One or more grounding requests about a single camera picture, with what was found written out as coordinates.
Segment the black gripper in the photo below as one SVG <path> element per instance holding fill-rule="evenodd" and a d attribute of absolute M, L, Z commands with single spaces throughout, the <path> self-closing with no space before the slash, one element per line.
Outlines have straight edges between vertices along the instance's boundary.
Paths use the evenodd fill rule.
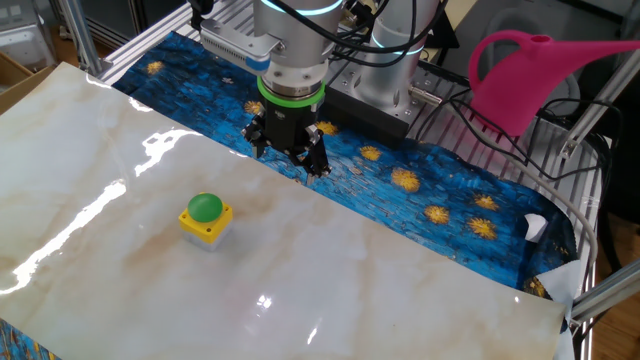
<path fill-rule="evenodd" d="M 303 153 L 301 165 L 307 173 L 306 184 L 331 173 L 323 140 L 317 127 L 319 103 L 288 107 L 264 99 L 265 113 L 259 112 L 242 129 L 241 134 L 252 147 L 253 157 L 260 158 L 272 147 L 283 153 Z"/>

